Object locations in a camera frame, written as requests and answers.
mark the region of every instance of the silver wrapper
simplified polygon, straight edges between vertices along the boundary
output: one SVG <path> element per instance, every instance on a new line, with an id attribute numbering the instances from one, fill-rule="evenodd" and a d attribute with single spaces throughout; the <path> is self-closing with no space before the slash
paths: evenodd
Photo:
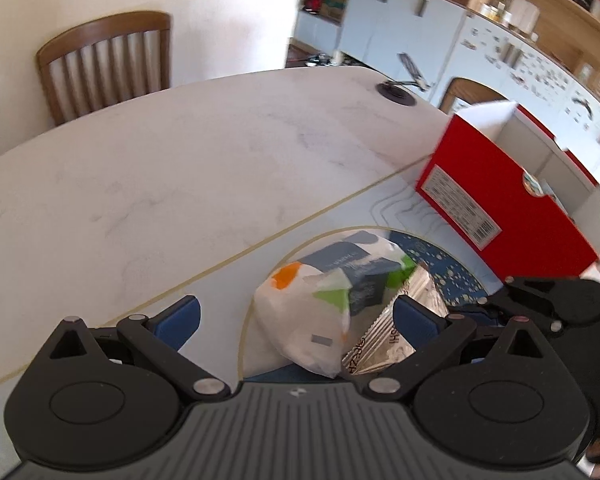
<path id="1" fill-rule="evenodd" d="M 394 302 L 402 294 L 413 298 L 440 317 L 446 317 L 449 313 L 433 277 L 424 264 L 418 264 L 365 335 L 345 355 L 342 366 L 349 374 L 379 372 L 415 352 L 394 326 Z"/>

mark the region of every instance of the chair backrest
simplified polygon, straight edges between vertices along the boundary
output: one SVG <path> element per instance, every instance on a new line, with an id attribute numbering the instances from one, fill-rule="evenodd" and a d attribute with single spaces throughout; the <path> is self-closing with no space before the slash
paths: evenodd
<path id="1" fill-rule="evenodd" d="M 456 98 L 462 99 L 462 101 L 471 105 L 506 100 L 506 97 L 497 93 L 495 90 L 492 90 L 488 86 L 462 77 L 452 79 L 449 86 L 446 87 L 446 92 L 440 103 L 439 110 L 448 114 Z"/>
<path id="2" fill-rule="evenodd" d="M 56 125 L 168 88 L 170 35 L 169 14 L 138 10 L 83 23 L 45 44 L 36 62 Z"/>

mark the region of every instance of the table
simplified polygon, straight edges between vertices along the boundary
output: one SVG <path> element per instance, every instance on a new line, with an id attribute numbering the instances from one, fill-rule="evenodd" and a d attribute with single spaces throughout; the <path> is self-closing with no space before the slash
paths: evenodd
<path id="1" fill-rule="evenodd" d="M 235 386 L 255 287 L 325 232 L 414 232 L 489 292 L 499 286 L 413 190 L 448 117 L 420 99 L 384 99 L 381 80 L 340 67 L 195 83 L 90 114 L 0 157 L 0 474 L 14 461 L 4 400 L 69 314 L 106 326 L 193 292 L 202 322 L 181 352 Z"/>

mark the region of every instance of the blue speckled pattern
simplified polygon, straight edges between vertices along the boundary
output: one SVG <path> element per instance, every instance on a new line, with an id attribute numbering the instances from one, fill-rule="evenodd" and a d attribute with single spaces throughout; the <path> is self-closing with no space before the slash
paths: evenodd
<path id="1" fill-rule="evenodd" d="M 400 246 L 416 263 L 424 261 L 448 306 L 475 303 L 487 295 L 482 285 L 449 253 L 421 238 L 391 231 L 389 240 Z"/>

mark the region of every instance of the open box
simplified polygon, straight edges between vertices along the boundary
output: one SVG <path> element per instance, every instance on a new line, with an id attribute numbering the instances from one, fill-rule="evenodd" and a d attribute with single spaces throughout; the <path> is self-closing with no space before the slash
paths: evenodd
<path id="1" fill-rule="evenodd" d="M 454 115 L 416 189 L 500 279 L 579 276 L 600 257 L 600 186 L 516 103 Z"/>

